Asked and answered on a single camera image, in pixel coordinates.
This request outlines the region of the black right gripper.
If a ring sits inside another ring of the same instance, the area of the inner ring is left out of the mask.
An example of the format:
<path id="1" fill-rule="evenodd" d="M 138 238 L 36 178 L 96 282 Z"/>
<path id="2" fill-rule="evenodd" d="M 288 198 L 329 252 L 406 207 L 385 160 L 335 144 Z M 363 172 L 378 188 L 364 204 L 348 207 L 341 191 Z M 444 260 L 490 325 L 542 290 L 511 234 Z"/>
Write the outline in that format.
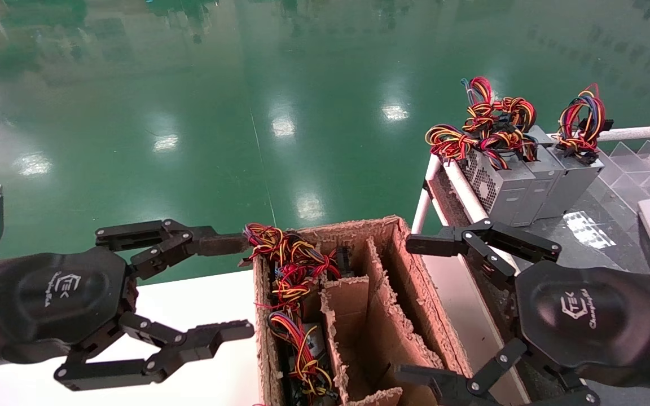
<path id="1" fill-rule="evenodd" d="M 559 244 L 492 219 L 466 227 L 444 226 L 436 235 L 412 233 L 406 238 L 406 250 L 437 257 L 473 254 L 496 288 L 514 284 L 520 332 L 556 372 L 564 391 L 557 398 L 529 405 L 601 404 L 598 394 L 578 375 L 604 385 L 650 387 L 647 275 L 560 266 L 554 263 L 560 256 Z M 516 276 L 516 268 L 496 250 L 534 265 Z M 396 380 L 428 386 L 438 405 L 499 405 L 490 389 L 532 354 L 524 340 L 514 338 L 472 378 L 403 364 L 396 367 Z"/>

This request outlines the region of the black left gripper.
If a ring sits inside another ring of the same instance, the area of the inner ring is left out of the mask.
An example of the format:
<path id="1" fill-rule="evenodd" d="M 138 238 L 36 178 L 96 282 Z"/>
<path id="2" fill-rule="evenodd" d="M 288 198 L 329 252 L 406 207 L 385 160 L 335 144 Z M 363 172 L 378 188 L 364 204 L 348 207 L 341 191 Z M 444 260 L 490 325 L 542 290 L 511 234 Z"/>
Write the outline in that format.
<path id="1" fill-rule="evenodd" d="M 54 373 L 60 385 L 105 390 L 162 383 L 186 363 L 214 358 L 225 342 L 253 337 L 248 320 L 181 332 L 126 313 L 135 311 L 138 295 L 130 277 L 147 280 L 193 256 L 243 253 L 249 242 L 242 233 L 158 219 L 100 228 L 95 237 L 101 247 L 80 253 L 0 260 L 0 361 L 67 356 Z M 135 249 L 142 252 L 129 265 L 114 253 Z M 90 362 L 124 335 L 158 351 L 148 358 Z"/>

